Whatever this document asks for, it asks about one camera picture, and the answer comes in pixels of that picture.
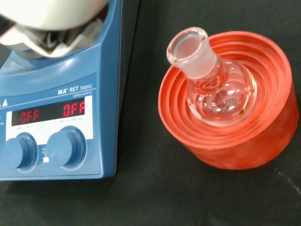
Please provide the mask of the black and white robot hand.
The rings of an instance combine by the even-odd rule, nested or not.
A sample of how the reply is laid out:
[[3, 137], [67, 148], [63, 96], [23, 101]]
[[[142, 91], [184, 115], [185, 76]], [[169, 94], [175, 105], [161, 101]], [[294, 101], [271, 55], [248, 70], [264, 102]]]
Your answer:
[[38, 30], [68, 30], [90, 21], [107, 0], [2, 0], [0, 14]]

